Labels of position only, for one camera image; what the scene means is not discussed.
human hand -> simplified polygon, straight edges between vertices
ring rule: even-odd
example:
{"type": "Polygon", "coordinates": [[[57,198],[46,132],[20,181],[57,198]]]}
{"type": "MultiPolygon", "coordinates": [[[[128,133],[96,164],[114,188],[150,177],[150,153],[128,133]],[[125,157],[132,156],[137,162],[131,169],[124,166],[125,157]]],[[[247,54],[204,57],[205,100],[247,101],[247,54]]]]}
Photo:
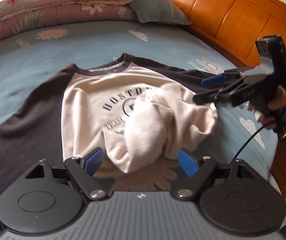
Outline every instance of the human hand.
{"type": "MultiPolygon", "coordinates": [[[[272,101],[270,101],[267,104],[267,107],[271,110],[271,111],[276,111],[276,110],[283,110],[284,107],[286,106],[286,92],[284,92],[282,95],[280,95],[277,98],[274,98],[272,101]]],[[[249,111],[253,111],[254,108],[250,105],[247,104],[246,105],[246,109],[249,111]]],[[[260,122],[262,125],[265,125],[268,122],[274,121],[275,118],[273,116],[264,116],[262,115],[259,119],[258,122],[260,122]]],[[[266,129],[271,130],[274,129],[276,127],[275,122],[269,124],[266,126],[266,129]]]]}

t-shirt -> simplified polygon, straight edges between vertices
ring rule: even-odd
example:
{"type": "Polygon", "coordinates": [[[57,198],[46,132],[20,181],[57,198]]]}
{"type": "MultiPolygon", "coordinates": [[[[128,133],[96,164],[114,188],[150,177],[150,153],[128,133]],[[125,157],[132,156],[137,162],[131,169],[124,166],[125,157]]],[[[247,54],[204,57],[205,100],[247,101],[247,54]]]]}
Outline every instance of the t-shirt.
{"type": "Polygon", "coordinates": [[[69,65],[0,125],[0,194],[41,158],[62,166],[101,147],[102,169],[131,172],[195,148],[216,122],[213,106],[192,102],[211,76],[126,53],[94,69],[69,65]]]}

circular pad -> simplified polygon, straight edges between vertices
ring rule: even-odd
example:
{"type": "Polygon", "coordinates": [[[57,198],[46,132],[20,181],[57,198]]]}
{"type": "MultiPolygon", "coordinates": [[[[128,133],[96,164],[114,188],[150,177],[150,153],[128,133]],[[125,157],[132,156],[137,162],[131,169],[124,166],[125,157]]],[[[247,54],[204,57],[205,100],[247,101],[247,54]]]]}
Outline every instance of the circular pad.
{"type": "Polygon", "coordinates": [[[83,208],[79,193],[49,178],[20,179],[0,196],[0,221],[21,234],[54,232],[83,208]]]}
{"type": "Polygon", "coordinates": [[[235,179],[213,186],[200,198],[204,216],[218,228],[244,236],[276,231],[286,206],[276,190],[256,179],[235,179]]]}
{"type": "Polygon", "coordinates": [[[248,213],[261,209],[264,199],[253,192],[237,191],[227,197],[227,203],[236,211],[248,213]]]}
{"type": "Polygon", "coordinates": [[[26,193],[18,200],[18,205],[27,212],[43,212],[54,206],[56,200],[53,194],[46,191],[26,193]]]}

pillow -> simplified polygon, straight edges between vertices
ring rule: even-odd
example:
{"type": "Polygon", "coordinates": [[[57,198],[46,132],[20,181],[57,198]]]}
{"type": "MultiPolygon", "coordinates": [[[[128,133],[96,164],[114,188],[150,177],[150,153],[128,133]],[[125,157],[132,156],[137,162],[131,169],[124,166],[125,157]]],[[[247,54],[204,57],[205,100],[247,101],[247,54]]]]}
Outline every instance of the pillow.
{"type": "Polygon", "coordinates": [[[140,22],[190,25],[186,15],[170,0],[134,0],[128,4],[140,22]]]}

dark gray sleeve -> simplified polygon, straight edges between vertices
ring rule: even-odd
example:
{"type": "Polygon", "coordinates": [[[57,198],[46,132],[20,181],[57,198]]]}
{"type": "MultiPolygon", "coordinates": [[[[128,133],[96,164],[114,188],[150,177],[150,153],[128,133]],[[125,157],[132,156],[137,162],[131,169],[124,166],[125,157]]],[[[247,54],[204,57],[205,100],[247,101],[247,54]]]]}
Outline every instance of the dark gray sleeve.
{"type": "Polygon", "coordinates": [[[70,67],[41,84],[0,125],[0,195],[35,161],[62,165],[61,108],[70,67]]]}
{"type": "Polygon", "coordinates": [[[209,88],[205,88],[201,86],[201,82],[204,78],[209,78],[215,76],[214,74],[199,71],[199,70],[185,70],[182,68],[171,67],[161,63],[158,63],[154,60],[150,60],[147,58],[135,57],[132,55],[127,54],[126,60],[131,61],[134,64],[148,68],[153,70],[157,73],[160,73],[176,82],[180,83],[181,85],[185,86],[189,90],[193,91],[194,93],[201,93],[206,92],[209,88]]]}

